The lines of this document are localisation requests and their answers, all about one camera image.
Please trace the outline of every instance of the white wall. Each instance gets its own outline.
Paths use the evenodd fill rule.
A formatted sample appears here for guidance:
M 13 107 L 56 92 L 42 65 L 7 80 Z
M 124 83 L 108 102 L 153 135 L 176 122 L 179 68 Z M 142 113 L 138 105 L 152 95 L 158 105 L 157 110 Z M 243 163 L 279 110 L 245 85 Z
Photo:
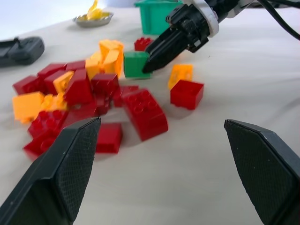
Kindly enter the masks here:
M 132 7 L 136 0 L 98 0 L 98 6 Z M 0 0 L 0 40 L 86 13 L 93 0 Z

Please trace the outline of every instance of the robotic arm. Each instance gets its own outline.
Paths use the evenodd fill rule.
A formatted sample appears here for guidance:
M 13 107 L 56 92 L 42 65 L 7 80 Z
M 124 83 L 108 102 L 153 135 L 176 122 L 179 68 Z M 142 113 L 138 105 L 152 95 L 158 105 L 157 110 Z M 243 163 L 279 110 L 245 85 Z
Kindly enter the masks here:
M 195 53 L 219 31 L 219 23 L 225 18 L 234 18 L 254 0 L 183 0 L 167 17 L 170 27 L 164 31 L 146 52 L 148 61 L 143 73 L 149 73 L 165 67 L 185 49 Z M 283 4 L 300 8 L 300 3 L 292 4 L 287 0 Z M 267 0 L 259 0 L 267 11 L 287 32 L 300 40 L 300 35 L 289 27 Z

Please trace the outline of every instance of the textured gripper pad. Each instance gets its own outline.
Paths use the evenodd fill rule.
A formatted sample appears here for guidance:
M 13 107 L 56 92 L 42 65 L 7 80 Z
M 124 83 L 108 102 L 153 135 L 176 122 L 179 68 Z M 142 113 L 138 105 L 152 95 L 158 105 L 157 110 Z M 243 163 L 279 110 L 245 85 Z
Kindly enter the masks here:
M 100 121 L 78 132 L 56 174 L 58 193 L 70 221 L 75 221 L 90 179 Z
M 243 186 L 265 225 L 275 225 L 294 197 L 297 180 L 256 132 L 225 122 L 233 158 Z

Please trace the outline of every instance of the green lego brick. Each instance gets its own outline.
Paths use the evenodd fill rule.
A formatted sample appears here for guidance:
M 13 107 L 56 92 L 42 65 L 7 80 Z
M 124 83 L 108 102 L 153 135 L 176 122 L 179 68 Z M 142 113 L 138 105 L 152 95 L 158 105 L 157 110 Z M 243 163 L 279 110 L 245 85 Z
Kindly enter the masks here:
M 148 79 L 152 73 L 144 74 L 142 69 L 149 55 L 146 52 L 124 53 L 124 74 L 126 78 Z

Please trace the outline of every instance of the black cable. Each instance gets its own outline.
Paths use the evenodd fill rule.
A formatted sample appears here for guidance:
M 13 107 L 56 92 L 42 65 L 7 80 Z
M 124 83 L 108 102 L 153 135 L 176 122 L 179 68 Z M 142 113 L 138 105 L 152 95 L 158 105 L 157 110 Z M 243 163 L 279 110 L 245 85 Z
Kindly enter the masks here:
M 294 7 L 294 8 L 300 8 L 300 2 L 295 2 L 295 1 L 289 1 L 289 0 L 269 0 L 270 2 L 275 2 L 279 3 L 282 5 Z
M 278 14 L 274 7 L 267 0 L 258 0 L 259 3 L 271 14 L 271 16 L 277 21 L 277 23 L 290 35 L 300 41 L 300 34 L 294 31 Z

